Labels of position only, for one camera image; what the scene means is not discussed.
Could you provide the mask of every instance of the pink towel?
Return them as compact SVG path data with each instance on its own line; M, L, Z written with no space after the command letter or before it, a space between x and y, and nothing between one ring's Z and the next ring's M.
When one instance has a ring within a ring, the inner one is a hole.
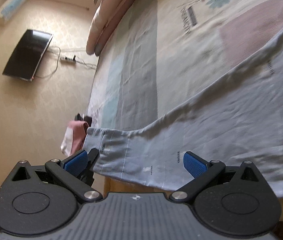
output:
M89 125L85 121L70 121L68 123L64 139L60 146L64 155L69 157L83 148L88 127Z

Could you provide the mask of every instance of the tv screen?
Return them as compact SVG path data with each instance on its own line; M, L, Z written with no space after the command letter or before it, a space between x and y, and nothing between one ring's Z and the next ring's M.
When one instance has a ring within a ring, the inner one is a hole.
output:
M3 75L32 81L52 34L26 30L11 54Z

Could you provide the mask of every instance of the bed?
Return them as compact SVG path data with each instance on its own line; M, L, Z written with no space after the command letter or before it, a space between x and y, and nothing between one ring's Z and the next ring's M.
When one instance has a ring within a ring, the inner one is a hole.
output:
M100 54L87 109L92 127L133 131L156 122L262 55L282 30L283 0L136 0ZM261 78L273 71L267 60ZM164 191L95 172L106 176L105 194Z

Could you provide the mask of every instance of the power strip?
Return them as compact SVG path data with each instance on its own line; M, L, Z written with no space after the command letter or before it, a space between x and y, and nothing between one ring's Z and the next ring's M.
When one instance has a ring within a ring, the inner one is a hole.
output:
M76 64L76 55L74 55L73 58L71 58L71 57L66 57L66 56L60 56L59 59L60 59L60 61L66 61L66 62L69 62L69 63L74 63L74 64Z

